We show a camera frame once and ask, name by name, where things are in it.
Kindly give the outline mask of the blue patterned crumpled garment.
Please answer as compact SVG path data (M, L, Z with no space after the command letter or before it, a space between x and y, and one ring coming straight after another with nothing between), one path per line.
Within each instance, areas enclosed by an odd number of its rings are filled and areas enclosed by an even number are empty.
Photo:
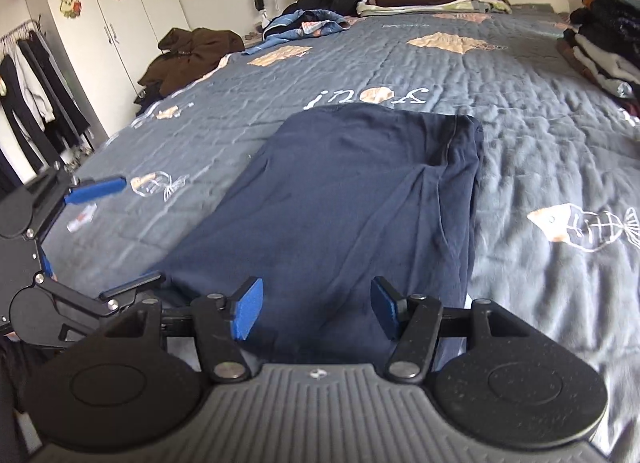
M280 38L285 41L318 38L350 28L349 20L326 9L297 9L274 18L262 32L264 41Z

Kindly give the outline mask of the brown coat on bed edge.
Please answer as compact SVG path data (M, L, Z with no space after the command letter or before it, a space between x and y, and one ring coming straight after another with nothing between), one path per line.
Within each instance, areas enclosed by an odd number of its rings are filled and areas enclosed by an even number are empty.
M160 39L157 47L160 54L138 81L142 87L134 99L139 106L138 113L215 70L224 56L245 50L238 34L206 28L173 28Z

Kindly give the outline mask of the small clear plastic wrapper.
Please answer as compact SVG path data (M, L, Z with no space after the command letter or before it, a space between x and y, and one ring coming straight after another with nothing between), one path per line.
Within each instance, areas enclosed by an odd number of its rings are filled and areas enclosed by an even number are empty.
M74 233L90 224L93 221L94 215L96 215L96 210L98 209L98 205L96 203L90 203L86 205L82 211L67 225L66 229L69 233Z

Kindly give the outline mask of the hanging clothes on rack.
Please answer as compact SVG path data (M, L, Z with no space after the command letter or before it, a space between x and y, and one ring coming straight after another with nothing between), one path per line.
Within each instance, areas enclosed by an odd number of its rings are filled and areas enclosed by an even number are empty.
M47 168L75 171L91 156L90 123L42 33L27 20L1 37L1 195Z

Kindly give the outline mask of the grey quilted bedspread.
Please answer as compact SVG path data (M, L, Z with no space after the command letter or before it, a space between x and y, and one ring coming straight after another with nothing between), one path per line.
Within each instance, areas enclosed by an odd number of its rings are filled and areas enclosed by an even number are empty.
M535 16L373 17L234 55L79 170L128 187L67 208L44 250L88 296L158 270L183 306L248 277L253 358L384 365L370 282L489 298L597 369L599 448L639 456L639 121Z

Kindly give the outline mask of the dark folded clothes stack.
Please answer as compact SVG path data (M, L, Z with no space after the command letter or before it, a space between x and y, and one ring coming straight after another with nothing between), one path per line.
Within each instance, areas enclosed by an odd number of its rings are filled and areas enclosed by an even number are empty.
M638 116L639 0L581 1L556 49L587 81Z

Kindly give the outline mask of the white wardrobe with stickers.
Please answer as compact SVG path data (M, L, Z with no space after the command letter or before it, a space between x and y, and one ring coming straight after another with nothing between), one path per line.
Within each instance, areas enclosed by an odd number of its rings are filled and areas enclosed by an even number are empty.
M139 80L169 30L187 28L179 0L25 0L67 69L96 139L128 126Z

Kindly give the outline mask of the navy blue t-shirt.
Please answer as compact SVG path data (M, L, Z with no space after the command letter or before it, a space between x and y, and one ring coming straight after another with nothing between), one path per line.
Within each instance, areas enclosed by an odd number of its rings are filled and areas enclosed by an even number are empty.
M463 305L474 263L483 128L469 116L376 105L290 116L217 209L157 265L186 306L264 283L245 348L269 362L372 363L393 351L370 284Z

